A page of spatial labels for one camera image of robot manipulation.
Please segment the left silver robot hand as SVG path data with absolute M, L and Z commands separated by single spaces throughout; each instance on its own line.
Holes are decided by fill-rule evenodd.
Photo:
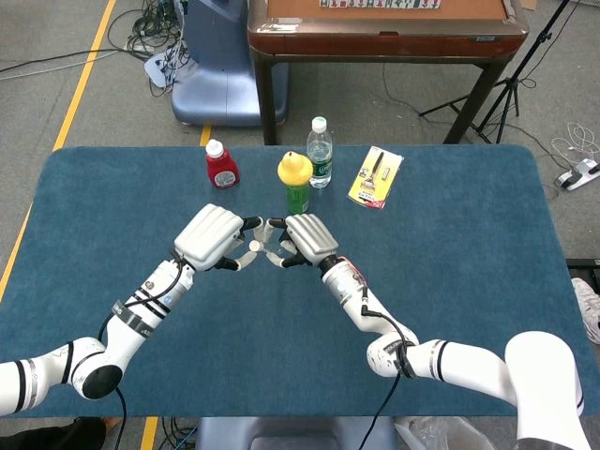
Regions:
M 261 232 L 262 226 L 260 217 L 239 217 L 208 203 L 174 239 L 174 249 L 195 272 L 213 268 L 241 271 L 256 259 L 257 253 L 249 250 L 237 259 L 228 254 L 245 242 L 245 231 Z

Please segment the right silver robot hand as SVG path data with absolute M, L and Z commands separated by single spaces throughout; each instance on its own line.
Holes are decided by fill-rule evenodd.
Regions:
M 289 268 L 296 265 L 313 265 L 323 273 L 340 262 L 337 255 L 338 242 L 314 214 L 291 215 L 285 218 L 271 217 L 263 227 L 263 242 L 266 244 L 274 229 L 282 229 L 280 244 L 295 252 L 287 258 L 280 258 L 275 252 L 266 250 L 267 259 L 275 266 Z

